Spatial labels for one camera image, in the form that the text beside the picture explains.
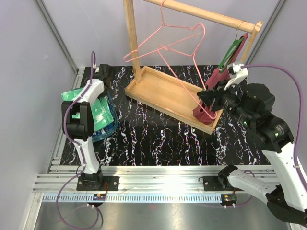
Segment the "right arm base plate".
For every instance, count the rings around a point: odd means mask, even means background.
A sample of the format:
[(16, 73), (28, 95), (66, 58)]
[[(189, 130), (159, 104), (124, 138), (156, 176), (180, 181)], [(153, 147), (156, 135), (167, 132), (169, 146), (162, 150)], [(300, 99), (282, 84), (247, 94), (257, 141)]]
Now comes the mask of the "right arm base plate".
[(230, 185), (222, 185), (218, 176), (201, 176), (198, 177), (198, 182), (203, 186), (205, 192), (242, 192), (241, 189), (234, 189)]

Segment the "green patterned trousers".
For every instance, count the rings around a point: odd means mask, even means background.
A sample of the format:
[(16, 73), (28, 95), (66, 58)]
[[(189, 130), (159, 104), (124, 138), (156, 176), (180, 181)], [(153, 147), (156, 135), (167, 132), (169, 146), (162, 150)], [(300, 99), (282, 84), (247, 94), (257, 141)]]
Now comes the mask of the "green patterned trousers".
[[(83, 87), (63, 92), (61, 97), (63, 101), (72, 101), (82, 90)], [(91, 109), (94, 120), (94, 131), (99, 131), (114, 121), (109, 107), (108, 96), (97, 98), (91, 106)]]

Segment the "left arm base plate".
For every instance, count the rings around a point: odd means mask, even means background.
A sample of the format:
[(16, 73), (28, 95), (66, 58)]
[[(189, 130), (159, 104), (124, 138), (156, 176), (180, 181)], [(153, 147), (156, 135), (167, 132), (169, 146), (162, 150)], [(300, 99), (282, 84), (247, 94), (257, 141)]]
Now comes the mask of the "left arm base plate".
[(118, 176), (103, 176), (102, 181), (86, 181), (78, 179), (77, 191), (118, 191), (119, 186)]

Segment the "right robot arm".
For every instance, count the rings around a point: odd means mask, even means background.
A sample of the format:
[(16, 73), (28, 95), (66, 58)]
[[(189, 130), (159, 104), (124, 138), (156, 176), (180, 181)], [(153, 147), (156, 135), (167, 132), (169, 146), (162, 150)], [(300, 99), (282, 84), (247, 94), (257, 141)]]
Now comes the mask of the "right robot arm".
[(307, 192), (295, 168), (294, 137), (288, 124), (272, 114), (275, 96), (259, 83), (245, 86), (242, 96), (235, 95), (235, 85), (225, 85), (223, 80), (197, 96), (213, 111), (222, 109), (245, 127), (247, 137), (261, 149), (280, 183), (266, 183), (229, 165), (218, 173), (219, 187), (245, 191), (265, 203), (277, 219), (306, 225)]

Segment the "blue patterned trousers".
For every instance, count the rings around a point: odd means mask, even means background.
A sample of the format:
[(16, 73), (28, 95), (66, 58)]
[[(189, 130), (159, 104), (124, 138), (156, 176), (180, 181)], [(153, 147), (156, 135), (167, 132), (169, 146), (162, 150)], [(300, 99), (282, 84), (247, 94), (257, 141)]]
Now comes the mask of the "blue patterned trousers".
[(111, 136), (115, 132), (117, 127), (118, 127), (118, 123), (113, 122), (113, 123), (109, 124), (108, 126), (106, 126), (105, 128), (102, 128), (98, 131), (95, 131), (93, 133), (92, 141), (93, 142), (99, 142), (101, 140), (108, 138), (109, 136)]

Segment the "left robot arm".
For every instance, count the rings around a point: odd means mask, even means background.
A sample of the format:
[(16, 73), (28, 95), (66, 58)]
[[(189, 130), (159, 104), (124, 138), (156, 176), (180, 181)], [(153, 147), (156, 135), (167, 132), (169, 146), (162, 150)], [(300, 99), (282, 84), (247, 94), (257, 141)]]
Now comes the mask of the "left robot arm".
[(99, 190), (104, 185), (103, 173), (93, 146), (94, 115), (92, 107), (97, 99), (107, 95), (114, 78), (113, 67), (100, 64), (90, 68), (90, 79), (72, 99), (61, 104), (62, 129), (77, 150), (82, 169), (77, 173), (82, 185)]

